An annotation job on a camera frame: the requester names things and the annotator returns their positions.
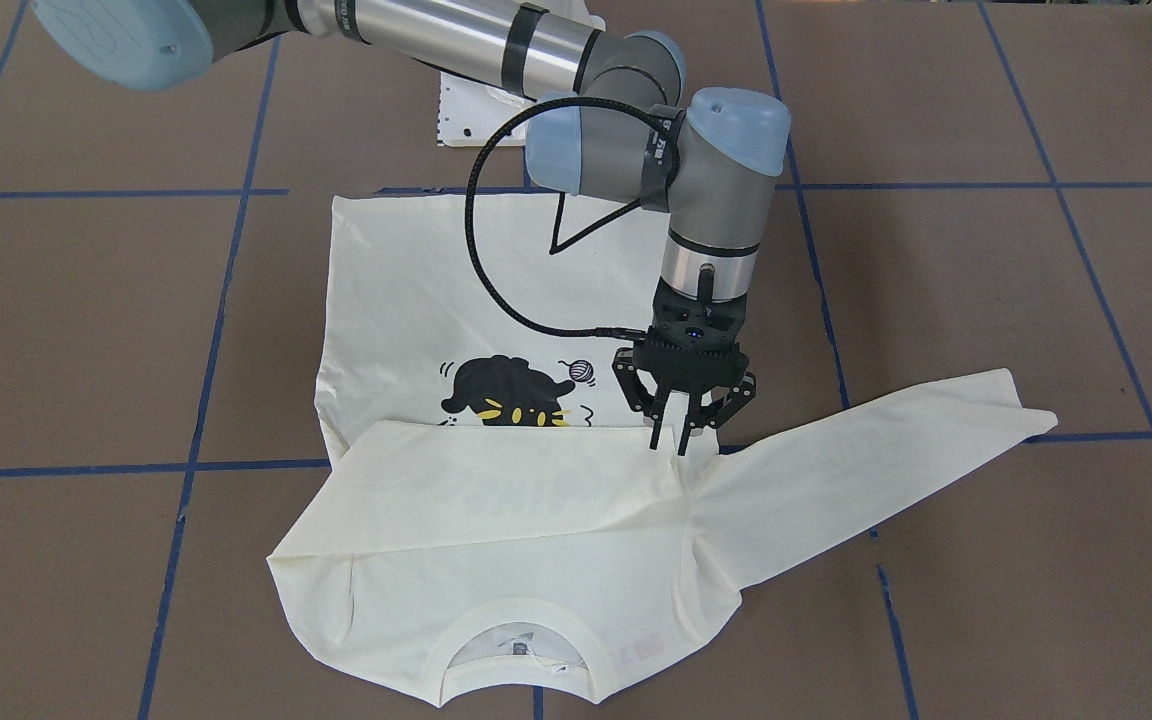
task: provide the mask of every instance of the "printed graphic on shirt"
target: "printed graphic on shirt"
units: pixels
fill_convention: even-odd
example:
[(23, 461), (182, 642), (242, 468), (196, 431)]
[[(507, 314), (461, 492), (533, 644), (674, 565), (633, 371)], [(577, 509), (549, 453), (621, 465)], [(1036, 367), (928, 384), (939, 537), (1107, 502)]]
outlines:
[[(567, 365), (568, 379), (554, 378), (531, 369), (522, 357), (493, 355), (469, 359), (456, 370), (452, 396), (444, 401), (444, 411), (453, 418), (442, 424), (454, 424), (454, 415), (468, 409), (483, 420), (484, 425), (530, 425), (530, 427), (567, 427), (573, 423), (559, 399), (576, 389), (576, 382), (594, 382), (594, 366), (588, 359), (576, 359)], [(440, 367), (450, 370), (449, 363)], [(585, 424), (591, 425), (594, 411), (585, 410)]]

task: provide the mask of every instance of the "silver cylinder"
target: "silver cylinder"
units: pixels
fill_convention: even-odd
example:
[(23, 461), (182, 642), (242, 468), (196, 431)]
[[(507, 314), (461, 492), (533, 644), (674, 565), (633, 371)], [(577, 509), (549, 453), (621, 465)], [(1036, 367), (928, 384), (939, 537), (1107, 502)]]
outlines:
[(705, 265), (714, 270), (714, 301), (736, 300), (749, 291), (749, 283), (755, 279), (755, 262), (758, 252), (742, 255), (738, 258), (723, 258), (719, 255), (706, 255), (679, 245), (675, 241), (666, 243), (664, 263), (660, 265), (660, 279), (673, 290), (695, 300), (699, 293), (700, 270)]
[[(515, 0), (301, 0), (312, 35), (356, 32), (372, 45), (500, 88)], [(545, 13), (526, 46), (524, 92), (571, 91), (594, 29)]]

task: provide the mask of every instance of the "light blue cap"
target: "light blue cap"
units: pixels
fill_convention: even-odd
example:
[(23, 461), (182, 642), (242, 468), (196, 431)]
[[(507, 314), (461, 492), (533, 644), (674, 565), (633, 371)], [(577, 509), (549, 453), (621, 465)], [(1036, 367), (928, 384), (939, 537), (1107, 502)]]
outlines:
[(188, 0), (35, 0), (52, 40), (132, 90), (162, 90), (211, 67), (211, 36)]
[(704, 88), (691, 97), (687, 122), (723, 156), (755, 173), (778, 177), (785, 169), (790, 111), (774, 97), (736, 88)]
[[(547, 92), (540, 103), (575, 92)], [(526, 121), (526, 174), (536, 183), (579, 195), (579, 108), (545, 111)]]
[(643, 31), (630, 33), (627, 37), (652, 38), (652, 40), (659, 41), (665, 50), (668, 50), (673, 63), (679, 66), (679, 92), (682, 92), (682, 88), (687, 85), (687, 61), (682, 59), (682, 47), (679, 47), (672, 37), (664, 32), (657, 32), (654, 29), (643, 29)]

